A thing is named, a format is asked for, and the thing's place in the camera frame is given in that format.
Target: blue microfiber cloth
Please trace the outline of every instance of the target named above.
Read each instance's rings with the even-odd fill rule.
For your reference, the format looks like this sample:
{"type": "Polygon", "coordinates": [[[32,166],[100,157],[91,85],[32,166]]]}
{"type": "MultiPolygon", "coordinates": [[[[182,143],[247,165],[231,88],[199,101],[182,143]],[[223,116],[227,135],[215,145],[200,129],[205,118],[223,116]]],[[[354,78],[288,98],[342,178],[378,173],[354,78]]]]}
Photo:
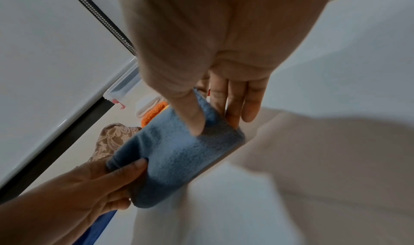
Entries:
{"type": "Polygon", "coordinates": [[[244,142],[240,129],[226,120],[196,91],[206,117],[203,133],[194,137],[172,108],[158,114],[107,161],[114,171],[141,158],[148,159],[145,182],[133,182],[133,204],[150,208],[189,183],[221,157],[244,142]]]}

